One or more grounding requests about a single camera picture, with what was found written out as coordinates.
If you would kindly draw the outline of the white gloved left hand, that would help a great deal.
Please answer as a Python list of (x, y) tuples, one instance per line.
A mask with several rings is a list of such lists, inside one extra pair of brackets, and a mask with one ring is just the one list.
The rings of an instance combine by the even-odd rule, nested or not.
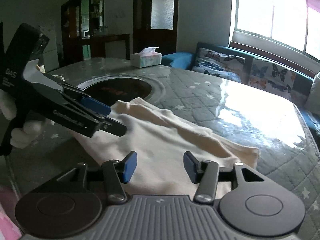
[[(26, 103), (23, 107), (16, 106), (16, 102), (8, 93), (1, 90), (1, 113), (4, 117), (11, 121), (17, 116), (17, 112), (22, 110), (31, 111), (35, 110), (37, 104), (34, 102)], [(55, 122), (50, 119), (43, 119), (37, 117), (35, 120), (29, 118), (24, 122), (22, 127), (15, 127), (10, 134), (10, 144), (15, 148), (26, 148), (32, 144), (33, 141), (41, 135), (47, 125), (55, 125)]]

